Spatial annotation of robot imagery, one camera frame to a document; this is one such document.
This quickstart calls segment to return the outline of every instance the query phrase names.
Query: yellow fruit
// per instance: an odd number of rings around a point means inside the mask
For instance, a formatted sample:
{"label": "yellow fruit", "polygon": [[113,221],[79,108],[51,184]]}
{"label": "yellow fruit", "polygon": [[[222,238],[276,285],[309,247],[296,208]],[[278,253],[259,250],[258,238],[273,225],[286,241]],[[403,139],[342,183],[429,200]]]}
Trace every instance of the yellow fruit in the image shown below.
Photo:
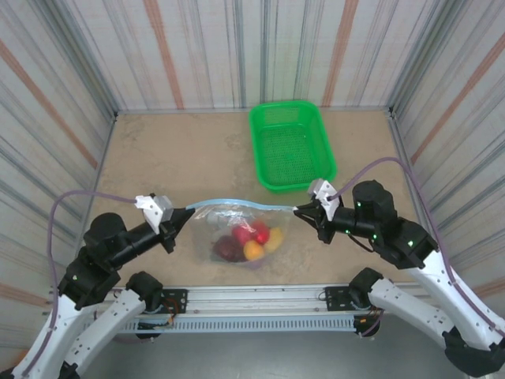
{"label": "yellow fruit", "polygon": [[281,231],[280,227],[273,227],[270,229],[270,238],[268,239],[267,243],[264,244],[264,248],[267,251],[267,253],[273,253],[276,251],[279,246],[281,246],[282,242],[284,241],[284,234]]}
{"label": "yellow fruit", "polygon": [[248,241],[244,245],[244,256],[248,261],[256,261],[265,256],[265,250],[256,241]]}

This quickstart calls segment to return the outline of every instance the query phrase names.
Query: green mesh basket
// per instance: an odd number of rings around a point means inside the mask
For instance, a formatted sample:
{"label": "green mesh basket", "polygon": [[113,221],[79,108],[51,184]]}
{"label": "green mesh basket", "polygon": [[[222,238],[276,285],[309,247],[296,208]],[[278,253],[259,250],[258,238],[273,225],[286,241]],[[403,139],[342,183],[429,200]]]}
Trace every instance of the green mesh basket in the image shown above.
{"label": "green mesh basket", "polygon": [[266,103],[249,113],[256,173],[277,193],[308,189],[317,178],[331,181],[337,165],[319,109],[308,101]]}

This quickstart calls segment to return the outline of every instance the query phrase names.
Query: tan floor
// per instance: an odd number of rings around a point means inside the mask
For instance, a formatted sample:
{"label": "tan floor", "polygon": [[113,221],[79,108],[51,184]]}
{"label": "tan floor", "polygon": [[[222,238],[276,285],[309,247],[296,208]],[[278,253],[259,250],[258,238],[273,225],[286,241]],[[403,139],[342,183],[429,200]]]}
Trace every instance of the tan floor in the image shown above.
{"label": "tan floor", "polygon": [[[367,163],[395,155],[383,112],[324,111],[323,119],[339,166],[335,188]],[[364,178],[381,182],[392,192],[399,214],[415,220],[403,174],[394,163],[382,164]],[[176,207],[213,197],[283,205],[301,205],[309,199],[304,193],[274,195],[257,181],[246,113],[120,116],[99,190],[124,197],[164,194]],[[344,201],[350,204],[350,192]],[[132,205],[96,199],[92,216],[101,212],[119,213],[128,228],[143,221],[142,213]],[[284,252],[274,254],[268,265],[257,270],[201,260],[190,229],[182,230],[171,255],[156,247],[125,265],[120,272],[122,283],[140,270],[166,285],[181,286],[341,283],[365,266],[396,281],[410,280],[345,235],[324,245],[311,227],[296,218],[290,224]]]}

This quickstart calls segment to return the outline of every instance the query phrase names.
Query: purple cable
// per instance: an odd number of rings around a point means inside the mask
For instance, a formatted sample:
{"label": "purple cable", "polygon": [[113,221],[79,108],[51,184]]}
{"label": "purple cable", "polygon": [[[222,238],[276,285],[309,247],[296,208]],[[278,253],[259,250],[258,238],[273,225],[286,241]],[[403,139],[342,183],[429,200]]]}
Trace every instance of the purple cable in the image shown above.
{"label": "purple cable", "polygon": [[409,176],[410,181],[412,182],[414,188],[416,189],[417,195],[419,196],[419,199],[421,200],[421,205],[422,205],[423,209],[425,210],[426,216],[428,217],[428,221],[429,221],[430,225],[432,226],[433,233],[435,234],[435,239],[439,244],[440,253],[442,254],[443,265],[445,266],[445,269],[447,271],[449,279],[451,280],[451,283],[454,286],[454,288],[456,289],[456,291],[461,295],[461,297],[463,299],[465,299],[465,301],[470,306],[470,308],[472,308],[472,310],[474,310],[475,313],[478,314],[482,318],[482,320],[484,320],[486,322],[486,324],[488,324],[491,328],[496,330],[496,332],[498,334],[500,334],[502,337],[505,338],[505,331],[497,329],[496,324],[494,322],[492,322],[492,320],[488,316],[486,316],[486,314],[484,312],[482,312],[478,306],[475,305],[475,303],[472,301],[472,299],[465,293],[465,291],[459,286],[459,284],[456,283],[456,278],[455,278],[454,273],[452,272],[452,267],[451,267],[451,263],[449,262],[449,255],[447,253],[445,243],[443,242],[442,238],[440,237],[440,233],[438,231],[438,228],[436,227],[435,219],[433,218],[433,215],[428,208],[428,202],[426,201],[425,196],[421,192],[421,185],[419,184],[419,182],[417,181],[417,179],[413,175],[413,172],[410,170],[410,168],[405,163],[403,163],[400,159],[395,158],[393,156],[386,156],[384,158],[380,158],[378,160],[371,162],[369,165],[367,165],[365,168],[363,168],[360,172],[358,172],[347,184],[345,184],[344,187],[342,187],[340,189],[340,191],[338,191],[335,195],[330,196],[328,198],[328,200],[334,200],[334,199],[338,198],[340,195],[342,195],[344,192],[346,192],[351,186],[354,186],[354,184],[356,184],[356,182],[360,179],[360,177],[363,176],[368,170],[370,170],[371,168],[375,167],[376,165],[378,165],[380,163],[384,163],[384,162],[396,162],[397,164],[399,164],[402,167],[402,169]]}
{"label": "purple cable", "polygon": [[58,197],[53,206],[50,209],[49,213],[49,221],[47,222],[47,244],[46,244],[46,254],[47,260],[49,262],[50,276],[53,284],[53,309],[50,316],[49,322],[49,330],[47,331],[42,344],[40,345],[39,350],[36,352],[30,364],[27,368],[21,373],[23,377],[27,377],[33,366],[37,363],[40,356],[46,349],[46,346],[49,344],[49,340],[51,339],[51,335],[53,334],[53,328],[56,325],[56,318],[58,316],[58,274],[56,273],[56,265],[54,264],[54,258],[52,253],[52,245],[53,245],[53,224],[54,224],[54,214],[56,213],[56,208],[68,196],[72,195],[88,195],[88,196],[98,196],[105,197],[106,199],[123,201],[125,203],[135,204],[135,199],[127,199],[125,197],[119,197],[115,195],[109,195],[107,193],[95,192],[95,191],[87,191],[85,189],[75,189],[73,191],[65,192],[60,197]]}
{"label": "purple cable", "polygon": [[375,327],[376,327],[376,326],[380,323],[380,321],[382,320],[382,316],[383,316],[383,315],[384,315],[384,310],[381,310],[381,311],[380,311],[379,316],[378,316],[378,317],[377,317],[377,319],[376,319],[376,322],[374,322],[374,323],[373,323],[373,325],[372,325],[370,328],[366,329],[366,330],[365,330],[365,331],[361,334],[361,336],[362,336],[362,337],[367,336],[367,335],[368,335],[368,334],[369,334],[369,333],[370,333],[370,332],[371,332],[371,331],[372,331],[372,330],[373,330],[373,329],[374,329],[374,328],[375,328]]}

